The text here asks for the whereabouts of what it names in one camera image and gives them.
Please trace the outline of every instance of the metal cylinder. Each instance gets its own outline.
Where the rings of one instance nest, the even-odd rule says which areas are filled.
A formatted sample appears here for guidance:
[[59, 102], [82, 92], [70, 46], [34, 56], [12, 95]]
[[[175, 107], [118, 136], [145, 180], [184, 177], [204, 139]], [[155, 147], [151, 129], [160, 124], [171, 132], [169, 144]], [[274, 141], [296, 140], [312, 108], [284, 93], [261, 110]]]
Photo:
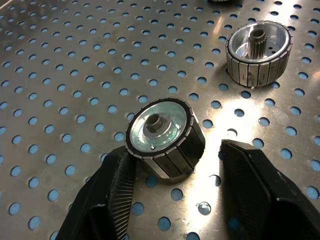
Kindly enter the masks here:
[[190, 172], [206, 140], [194, 111], [178, 98], [163, 98], [138, 111], [125, 130], [125, 147], [163, 179]]
[[[263, 30], [265, 36], [256, 30]], [[229, 76], [248, 87], [273, 83], [284, 73], [292, 45], [292, 34], [280, 23], [256, 21], [243, 25], [225, 44]]]

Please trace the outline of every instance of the blue hole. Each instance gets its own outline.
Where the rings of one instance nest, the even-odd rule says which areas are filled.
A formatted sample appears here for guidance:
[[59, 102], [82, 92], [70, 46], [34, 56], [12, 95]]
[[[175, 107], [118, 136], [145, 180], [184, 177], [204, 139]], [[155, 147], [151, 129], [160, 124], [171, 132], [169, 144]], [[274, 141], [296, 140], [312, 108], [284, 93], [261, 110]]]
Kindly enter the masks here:
[[185, 239], [186, 240], [200, 240], [200, 237], [195, 232], [189, 232]]
[[48, 107], [50, 107], [52, 105], [52, 101], [51, 100], [47, 100], [47, 101], [45, 101], [44, 103], [43, 103], [43, 106], [45, 107], [45, 108], [48, 108]]
[[99, 102], [99, 99], [97, 97], [91, 98], [90, 99], [90, 104], [91, 105], [96, 105]]
[[154, 188], [158, 183], [158, 179], [155, 176], [148, 176], [145, 180], [145, 184], [149, 188]]
[[182, 200], [183, 196], [184, 196], [184, 195], [183, 195], [182, 191], [181, 191], [179, 188], [175, 188], [175, 189], [173, 189], [172, 192], [171, 192], [171, 198], [172, 198], [172, 200], [174, 200], [174, 201], [180, 201], [180, 200]]
[[129, 54], [129, 53], [127, 53], [127, 54], [125, 54], [125, 55], [123, 56], [123, 58], [124, 58], [125, 60], [129, 60], [129, 59], [132, 58], [132, 55]]
[[29, 183], [29, 188], [34, 189], [39, 185], [39, 178], [33, 177], [30, 179]]
[[75, 172], [76, 172], [76, 167], [73, 165], [67, 166], [64, 171], [65, 175], [67, 175], [69, 177], [72, 176], [73, 174], [75, 174]]
[[95, 125], [94, 130], [97, 133], [102, 132], [105, 129], [105, 126], [102, 123], [98, 123], [97, 125]]
[[5, 109], [8, 106], [8, 103], [6, 101], [0, 103], [0, 109]]
[[80, 148], [81, 152], [84, 153], [84, 154], [87, 153], [87, 152], [89, 152], [90, 149], [91, 149], [91, 146], [90, 146], [89, 143], [83, 144], [83, 145], [81, 146], [81, 148]]
[[180, 77], [180, 78], [184, 78], [187, 74], [185, 71], [178, 71], [177, 75]]
[[212, 121], [211, 121], [211, 120], [208, 120], [208, 119], [204, 120], [204, 121], [202, 122], [202, 125], [203, 125], [203, 127], [205, 127], [206, 129], [210, 129], [210, 128], [212, 128], [212, 127], [214, 126], [214, 124], [212, 123]]
[[100, 61], [100, 62], [98, 62], [98, 64], [97, 64], [97, 67], [98, 68], [103, 68], [103, 67], [105, 67], [106, 66], [106, 63], [104, 62], [104, 61]]
[[72, 136], [69, 133], [62, 136], [62, 142], [64, 142], [65, 144], [69, 143], [71, 141], [71, 139], [72, 139]]
[[149, 85], [152, 86], [152, 87], [157, 86], [157, 84], [158, 84], [158, 81], [155, 80], [155, 79], [151, 79], [151, 80], [149, 81]]
[[207, 82], [207, 79], [205, 77], [201, 76], [201, 77], [198, 77], [197, 81], [200, 84], [205, 84]]
[[206, 62], [206, 63], [205, 63], [205, 67], [206, 67], [207, 69], [212, 69], [212, 68], [214, 67], [214, 64], [213, 64], [212, 62]]
[[36, 230], [40, 225], [40, 218], [38, 216], [33, 216], [29, 222], [28, 227], [30, 230]]
[[135, 116], [135, 114], [133, 112], [129, 113], [127, 116], [126, 116], [126, 119], [128, 121], [130, 121], [133, 117]]
[[168, 88], [168, 91], [171, 94], [175, 94], [176, 92], [178, 92], [178, 88], [176, 86], [171, 86]]
[[295, 93], [297, 96], [299, 96], [299, 97], [302, 97], [302, 96], [305, 95], [305, 91], [303, 91], [303, 90], [300, 89], [300, 88], [296, 88], [296, 89], [294, 90], [294, 93]]
[[225, 42], [227, 40], [227, 38], [225, 36], [220, 36], [218, 39], [221, 42]]
[[37, 121], [38, 121], [38, 118], [37, 118], [36, 116], [33, 116], [33, 117], [31, 117], [31, 118], [29, 119], [28, 123], [29, 123], [30, 125], [35, 125], [35, 124], [37, 123]]
[[136, 216], [140, 216], [144, 210], [145, 207], [141, 202], [136, 202], [135, 204], [132, 205], [132, 213]]
[[201, 46], [201, 44], [199, 44], [199, 43], [196, 43], [196, 44], [194, 44], [193, 45], [193, 48], [194, 49], [200, 49], [202, 46]]
[[0, 127], [0, 136], [1, 136], [2, 134], [4, 134], [5, 131], [6, 131], [6, 127], [4, 127], [4, 126]]
[[56, 161], [56, 155], [50, 154], [49, 156], [46, 157], [45, 162], [49, 165], [54, 164]]
[[192, 56], [188, 56], [188, 57], [185, 59], [185, 61], [186, 61], [187, 63], [193, 63], [194, 60], [195, 60], [195, 59], [194, 59]]
[[9, 207], [9, 214], [10, 215], [16, 215], [20, 210], [20, 203], [15, 202], [13, 204], [11, 204], [11, 206]]
[[178, 39], [175, 40], [175, 43], [176, 44], [183, 44], [184, 41], [181, 38], [178, 38]]
[[288, 160], [292, 158], [292, 152], [289, 149], [283, 148], [281, 149], [280, 153], [284, 159]]
[[285, 128], [285, 132], [286, 132], [286, 134], [288, 134], [289, 136], [295, 136], [295, 135], [297, 135], [297, 130], [296, 130], [294, 127], [292, 127], [292, 126], [286, 127], [286, 128]]
[[104, 83], [102, 84], [102, 87], [103, 87], [104, 89], [108, 89], [108, 88], [110, 88], [110, 86], [111, 86], [111, 83], [108, 82], [108, 81], [106, 81], [106, 82], [104, 82]]
[[53, 202], [53, 201], [55, 201], [55, 200], [57, 200], [58, 199], [58, 197], [59, 197], [59, 192], [58, 192], [58, 190], [57, 189], [52, 189], [49, 193], [48, 193], [48, 200], [50, 201], [50, 202]]
[[129, 91], [126, 88], [123, 88], [123, 89], [120, 90], [120, 95], [121, 96], [126, 96], [126, 95], [128, 95], [128, 93], [129, 93]]
[[219, 88], [219, 90], [220, 91], [227, 91], [228, 90], [228, 85], [226, 85], [226, 84], [220, 84], [219, 86], [218, 86], [218, 88]]
[[123, 141], [124, 138], [125, 138], [125, 135], [123, 134], [123, 132], [117, 132], [117, 133], [114, 135], [114, 140], [116, 140], [117, 142]]
[[63, 107], [60, 109], [59, 113], [61, 115], [66, 115], [68, 113], [68, 108], [67, 107]]
[[258, 149], [262, 149], [265, 145], [264, 141], [262, 141], [260, 138], [253, 139], [252, 144]]
[[311, 199], [319, 198], [319, 191], [314, 186], [307, 186], [305, 189], [307, 196]]
[[142, 104], [144, 104], [145, 102], [147, 102], [147, 100], [148, 100], [148, 97], [145, 96], [145, 95], [142, 95], [142, 96], [140, 96], [140, 97], [138, 98], [139, 103], [142, 103]]
[[243, 97], [244, 99], [249, 99], [251, 97], [251, 93], [249, 91], [242, 91], [241, 97]]
[[13, 116], [15, 117], [19, 117], [22, 114], [22, 110], [21, 109], [17, 109], [13, 112]]
[[213, 101], [213, 102], [211, 103], [211, 107], [212, 107], [213, 109], [219, 109], [219, 108], [221, 108], [221, 103], [220, 103], [219, 101]]
[[209, 215], [211, 212], [211, 206], [209, 203], [203, 201], [197, 205], [199, 213], [202, 215]]
[[268, 107], [273, 107], [276, 103], [274, 100], [272, 100], [271, 98], [267, 98], [266, 100], [264, 100], [265, 105], [267, 105]]
[[15, 167], [13, 167], [13, 168], [11, 169], [10, 175], [11, 175], [12, 177], [16, 177], [16, 176], [19, 175], [20, 172], [21, 172], [20, 166], [15, 166]]
[[237, 116], [237, 117], [243, 117], [245, 115], [245, 112], [242, 110], [242, 109], [236, 109], [234, 110], [234, 114]]
[[311, 160], [310, 161], [310, 166], [313, 170], [320, 172], [320, 161], [317, 160]]
[[189, 95], [189, 98], [190, 98], [192, 101], [197, 101], [198, 98], [199, 98], [199, 96], [198, 96], [198, 94], [196, 94], [196, 93], [191, 93], [191, 94]]
[[298, 107], [296, 107], [296, 106], [292, 106], [292, 107], [290, 108], [290, 112], [291, 112], [293, 115], [296, 115], [296, 116], [298, 116], [298, 115], [301, 114], [300, 108], [298, 108]]
[[50, 134], [50, 133], [52, 133], [54, 131], [54, 129], [55, 129], [54, 126], [48, 125], [48, 126], [45, 127], [44, 132], [46, 134]]
[[132, 80], [137, 80], [139, 78], [139, 74], [138, 73], [133, 73], [133, 74], [131, 74], [130, 78]]
[[76, 122], [77, 122], [78, 124], [84, 123], [85, 120], [86, 120], [86, 116], [85, 116], [85, 115], [79, 115], [79, 116], [76, 118]]
[[318, 146], [320, 146], [320, 136], [315, 136], [314, 137], [314, 143]]
[[158, 220], [158, 227], [161, 231], [165, 232], [168, 231], [171, 227], [171, 222], [169, 218], [163, 216]]
[[261, 117], [261, 118], [259, 119], [259, 123], [261, 124], [261, 126], [267, 127], [267, 126], [269, 126], [270, 121], [269, 121], [269, 119], [266, 118], [266, 117]]
[[228, 227], [232, 231], [239, 231], [241, 229], [241, 223], [238, 218], [232, 216], [228, 220]]
[[135, 41], [135, 42], [133, 43], [133, 46], [135, 46], [135, 47], [140, 47], [140, 46], [141, 46], [141, 42]]
[[117, 106], [116, 105], [110, 105], [108, 107], [108, 112], [111, 114], [114, 114], [117, 111]]

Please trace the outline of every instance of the hole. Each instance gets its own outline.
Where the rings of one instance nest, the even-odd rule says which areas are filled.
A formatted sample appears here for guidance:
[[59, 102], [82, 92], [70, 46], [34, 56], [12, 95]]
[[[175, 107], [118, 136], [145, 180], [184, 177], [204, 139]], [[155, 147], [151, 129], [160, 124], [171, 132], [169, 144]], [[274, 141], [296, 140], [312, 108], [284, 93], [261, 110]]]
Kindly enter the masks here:
[[10, 215], [16, 215], [20, 210], [20, 203], [14, 202], [9, 207], [9, 214]]
[[62, 136], [62, 142], [64, 142], [65, 144], [69, 143], [71, 139], [72, 139], [72, 136], [69, 133]]
[[105, 129], [105, 126], [102, 123], [98, 123], [97, 125], [95, 125], [94, 130], [97, 133], [101, 133], [103, 130]]
[[283, 148], [281, 149], [280, 153], [284, 159], [288, 160], [292, 158], [292, 152], [289, 149]]
[[117, 133], [114, 135], [114, 140], [116, 140], [117, 142], [123, 141], [124, 138], [125, 138], [125, 135], [123, 134], [123, 132], [117, 132]]
[[108, 107], [108, 112], [111, 114], [114, 114], [117, 111], [117, 106], [116, 105], [110, 105]]
[[44, 132], [46, 133], [46, 134], [50, 134], [50, 133], [52, 133], [53, 131], [54, 131], [54, 126], [53, 125], [48, 125], [48, 126], [46, 126], [45, 127], [45, 129], [44, 129]]
[[149, 188], [154, 188], [158, 183], [158, 179], [155, 176], [148, 176], [145, 180], [145, 184]]
[[225, 91], [227, 91], [228, 90], [228, 86], [226, 85], [226, 84], [220, 84], [219, 86], [218, 86], [218, 88], [219, 88], [219, 90], [220, 91], [223, 91], [223, 92], [225, 92]]
[[211, 120], [206, 119], [206, 120], [204, 120], [204, 121], [202, 122], [202, 125], [203, 125], [206, 129], [210, 129], [210, 128], [213, 127], [214, 124], [212, 123]]
[[197, 101], [197, 100], [199, 99], [199, 96], [198, 96], [198, 94], [196, 94], [196, 93], [191, 93], [191, 94], [189, 95], [189, 98], [190, 98], [192, 101]]
[[142, 103], [142, 104], [147, 102], [147, 100], [148, 100], [148, 97], [145, 95], [139, 96], [139, 98], [138, 98], [139, 103]]
[[46, 157], [45, 162], [49, 165], [54, 164], [56, 161], [56, 155], [50, 154], [49, 156]]
[[311, 160], [310, 166], [313, 170], [320, 172], [320, 161], [318, 160]]
[[296, 89], [294, 90], [294, 93], [295, 93], [297, 96], [299, 96], [299, 97], [302, 97], [302, 96], [305, 95], [305, 91], [303, 91], [303, 90], [300, 89], [300, 88], [296, 88]]
[[189, 232], [187, 235], [186, 235], [186, 240], [200, 240], [200, 237], [198, 234], [196, 234], [195, 232]]
[[286, 132], [286, 134], [288, 134], [289, 136], [292, 136], [292, 137], [297, 135], [297, 130], [292, 126], [286, 127], [285, 132]]
[[176, 92], [178, 92], [178, 88], [176, 86], [171, 86], [168, 88], [168, 91], [171, 94], [175, 94]]
[[182, 200], [183, 196], [184, 196], [184, 194], [182, 193], [182, 191], [179, 188], [175, 188], [171, 192], [171, 198], [174, 201]]
[[305, 192], [311, 199], [318, 199], [320, 196], [318, 189], [316, 189], [314, 186], [307, 186]]
[[141, 202], [136, 202], [132, 205], [131, 210], [133, 215], [140, 216], [144, 212], [145, 207]]
[[241, 97], [243, 97], [244, 99], [249, 99], [251, 97], [251, 93], [248, 91], [242, 91]]
[[315, 143], [317, 146], [320, 146], [320, 136], [315, 136], [315, 137], [314, 137], [314, 143]]
[[267, 105], [268, 107], [273, 107], [276, 103], [274, 100], [272, 100], [271, 98], [267, 98], [266, 100], [264, 100], [265, 105]]
[[80, 150], [81, 150], [81, 152], [82, 152], [83, 154], [86, 154], [87, 152], [89, 152], [90, 149], [91, 149], [91, 146], [90, 146], [89, 143], [84, 143], [84, 144], [81, 146], [81, 148], [80, 148]]
[[197, 82], [200, 84], [205, 84], [207, 82], [207, 79], [201, 76], [201, 77], [198, 77]]
[[52, 189], [52, 190], [48, 193], [48, 196], [47, 196], [47, 198], [48, 198], [48, 200], [49, 200], [50, 202], [53, 202], [53, 201], [57, 200], [58, 197], [59, 197], [59, 192], [58, 192], [57, 189]]
[[258, 149], [262, 149], [265, 145], [264, 141], [262, 141], [260, 138], [253, 139], [252, 144]]
[[198, 207], [198, 211], [199, 213], [201, 213], [202, 215], [209, 215], [211, 212], [211, 206], [209, 205], [209, 203], [203, 201], [199, 204], [197, 204]]
[[28, 186], [31, 189], [36, 188], [39, 185], [39, 178], [33, 177], [29, 180]]
[[261, 117], [261, 118], [259, 119], [259, 124], [260, 124], [261, 126], [267, 127], [267, 126], [270, 125], [270, 121], [269, 121], [269, 119], [266, 118], [266, 117]]
[[171, 227], [171, 222], [169, 218], [163, 216], [158, 220], [158, 227], [161, 231], [165, 232], [168, 231]]
[[296, 107], [296, 106], [292, 106], [292, 107], [290, 108], [290, 112], [291, 112], [293, 115], [296, 115], [296, 116], [298, 116], [298, 115], [301, 114], [300, 108], [298, 108], [298, 107]]

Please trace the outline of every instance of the perforated metal sheet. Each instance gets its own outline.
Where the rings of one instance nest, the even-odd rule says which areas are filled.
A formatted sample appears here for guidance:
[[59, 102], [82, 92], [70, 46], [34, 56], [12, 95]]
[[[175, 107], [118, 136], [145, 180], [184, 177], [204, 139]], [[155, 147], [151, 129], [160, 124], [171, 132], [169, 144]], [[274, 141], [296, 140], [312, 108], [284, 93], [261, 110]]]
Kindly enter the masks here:
[[[128, 238], [242, 237], [222, 191], [223, 138], [262, 147], [320, 210], [318, 1], [1, 4], [0, 239], [54, 240], [102, 156], [123, 145], [130, 113], [163, 97], [190, 103], [206, 149], [180, 183], [146, 182], [139, 165], [133, 204], [143, 207]], [[224, 41], [254, 20], [289, 26], [293, 48], [277, 83], [250, 89], [226, 73]]]

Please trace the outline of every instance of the metal table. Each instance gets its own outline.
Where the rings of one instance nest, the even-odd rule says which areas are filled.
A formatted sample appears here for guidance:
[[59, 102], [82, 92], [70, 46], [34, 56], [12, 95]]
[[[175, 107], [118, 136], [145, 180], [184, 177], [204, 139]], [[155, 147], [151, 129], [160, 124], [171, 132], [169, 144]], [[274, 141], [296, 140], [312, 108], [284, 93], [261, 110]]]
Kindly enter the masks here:
[[[42, 0], [0, 6], [0, 239], [54, 240], [79, 189], [123, 145], [128, 120], [185, 99], [206, 136], [181, 182], [137, 168], [127, 239], [238, 239], [223, 196], [221, 139], [262, 148], [320, 210], [316, 0]], [[225, 41], [271, 20], [293, 47], [276, 83], [226, 72]]]

